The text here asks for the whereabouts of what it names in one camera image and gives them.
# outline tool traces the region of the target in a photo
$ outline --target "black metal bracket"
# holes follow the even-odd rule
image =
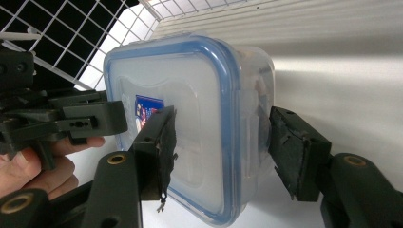
[[[330,155],[331,143],[296,113],[273,107],[269,152],[278,175],[298,201],[324,198],[326,227],[403,227],[403,197],[369,160]]]
[[[92,182],[52,201],[38,189],[0,199],[0,227],[143,227],[141,200],[164,205],[177,158],[175,135],[175,109],[163,108],[147,121],[129,151],[100,159]]]

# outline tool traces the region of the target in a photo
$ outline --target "human hand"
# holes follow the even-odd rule
[[[0,155],[0,198],[21,188],[43,189],[50,200],[63,195],[78,185],[73,175],[74,163],[66,155],[101,147],[104,143],[102,137],[88,138],[87,144],[83,145],[71,145],[68,138],[54,142],[51,149],[56,168],[42,173],[39,157],[31,148],[18,152],[11,161],[8,155]]]

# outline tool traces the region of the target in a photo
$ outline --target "metal screw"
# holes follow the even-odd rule
[[[346,156],[344,157],[344,161],[353,166],[365,166],[367,163],[356,156]]]
[[[110,164],[120,164],[120,163],[124,162],[125,160],[126,160],[126,155],[117,154],[117,155],[110,156],[107,159],[107,162]]]
[[[1,207],[1,213],[3,214],[12,214],[15,212],[19,212],[22,209],[26,208],[32,203],[33,194],[32,193],[25,193],[18,195],[10,200],[8,200],[3,206]]]

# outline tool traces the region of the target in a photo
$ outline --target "container lid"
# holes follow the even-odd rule
[[[240,67],[222,41],[185,34],[117,47],[104,63],[109,100],[124,103],[127,150],[151,113],[177,109],[179,155],[169,195],[210,225],[229,225],[241,202]]]

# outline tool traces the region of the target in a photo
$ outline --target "white grid panel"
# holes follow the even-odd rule
[[[212,10],[247,0],[140,0],[145,7],[161,21],[172,17],[181,17],[203,10]]]
[[[200,11],[207,11],[212,9],[217,9],[218,7],[226,7],[230,4],[245,2],[246,0],[140,0],[138,6],[130,8],[125,0],[120,0],[121,5],[119,10],[125,9],[119,16],[111,12],[102,2],[94,0],[94,5],[92,9],[85,13],[81,9],[72,3],[71,0],[64,0],[60,8],[52,13],[47,10],[44,6],[41,6],[37,2],[38,0],[25,0],[18,11],[15,13],[7,10],[5,7],[0,6],[0,11],[11,16],[9,22],[2,28],[2,32],[8,32],[8,28],[14,21],[18,21],[27,27],[27,31],[30,33],[40,34],[41,38],[45,38],[53,43],[56,47],[61,48],[63,51],[59,57],[54,60],[54,62],[45,61],[37,56],[34,57],[34,62],[44,67],[53,73],[59,75],[60,77],[74,83],[78,89],[97,89],[104,90],[105,84],[103,79],[103,61],[106,54],[113,48],[126,45],[131,42],[142,41],[150,39],[151,35],[159,25],[159,22],[169,18],[177,18],[185,15],[190,15],[192,13],[199,13]],[[43,13],[47,14],[51,20],[45,26],[44,29],[40,30],[34,27],[29,21],[25,21],[19,15],[21,11],[27,4],[34,4],[38,9],[41,9]],[[80,14],[84,16],[82,24],[78,28],[72,28],[65,21],[58,18],[59,13],[63,8],[69,6],[77,10]],[[102,28],[96,21],[94,21],[90,14],[94,11],[96,7],[102,7],[107,13],[112,16],[112,20],[109,22],[106,28]],[[103,36],[98,39],[97,42],[89,41],[85,36],[83,36],[80,31],[83,28],[85,22],[91,22],[96,28],[103,32],[103,36],[106,38],[104,42],[100,44],[103,40]],[[65,29],[73,32],[72,38],[67,42],[67,44],[60,44],[55,39],[50,37],[47,32],[53,23],[61,24]],[[71,45],[76,39],[82,39],[87,44],[92,47],[92,51],[87,58],[83,58],[73,50],[71,50]],[[2,45],[18,50],[18,51],[35,51],[35,48],[40,44],[41,40],[33,43],[29,48],[19,47],[12,41],[5,41]],[[60,61],[66,55],[71,55],[82,63],[82,66],[77,74],[69,75],[63,70],[58,68]]]
[[[24,20],[23,17],[20,16],[20,13],[25,10],[27,5],[34,6],[36,9],[39,9],[41,13],[46,14],[49,18],[48,24],[43,29],[38,29],[32,25],[32,22]],[[75,9],[76,12],[81,14],[84,17],[82,24],[78,28],[72,28],[66,21],[61,20],[58,16],[59,13],[68,6],[71,9]],[[112,18],[106,28],[103,28],[96,21],[94,21],[90,14],[94,11],[95,8],[102,8],[106,11]],[[102,73],[103,73],[103,60],[105,55],[113,48],[121,45],[128,44],[130,42],[146,40],[149,39],[153,30],[158,25],[158,21],[154,18],[142,5],[135,6],[130,8],[125,0],[120,1],[119,9],[116,11],[123,10],[123,13],[119,16],[110,11],[101,1],[94,1],[94,4],[90,11],[84,12],[79,7],[77,7],[72,1],[65,0],[60,5],[59,9],[56,12],[49,11],[45,6],[42,6],[35,0],[25,0],[18,11],[12,12],[7,9],[6,6],[0,5],[0,12],[10,16],[10,20],[6,23],[6,25],[1,29],[1,32],[9,32],[9,28],[13,23],[19,23],[27,28],[27,32],[30,33],[38,33],[40,34],[41,39],[33,42],[30,47],[20,47],[16,45],[15,42],[12,41],[4,41],[2,43],[6,48],[18,50],[18,51],[35,51],[36,47],[42,42],[43,39],[50,41],[56,47],[62,49],[63,51],[54,61],[45,61],[38,56],[34,57],[34,62],[44,67],[53,73],[59,75],[60,77],[73,82],[77,85],[78,88],[81,89],[92,89],[97,88],[98,84],[101,82]],[[95,26],[97,29],[100,29],[103,33],[101,37],[99,37],[97,42],[89,41],[85,36],[83,36],[80,31],[85,25],[86,22],[90,22],[91,25]],[[73,33],[72,38],[66,43],[61,44],[61,42],[56,41],[53,37],[48,35],[48,29],[57,22],[62,25],[63,29],[66,29],[68,32]],[[83,58],[82,56],[75,53],[71,50],[71,45],[75,42],[78,37],[80,40],[86,42],[87,45],[90,45],[92,51],[88,55],[87,58]],[[58,66],[60,61],[66,56],[73,56],[77,61],[82,63],[82,66],[76,75],[69,75],[62,71]]]

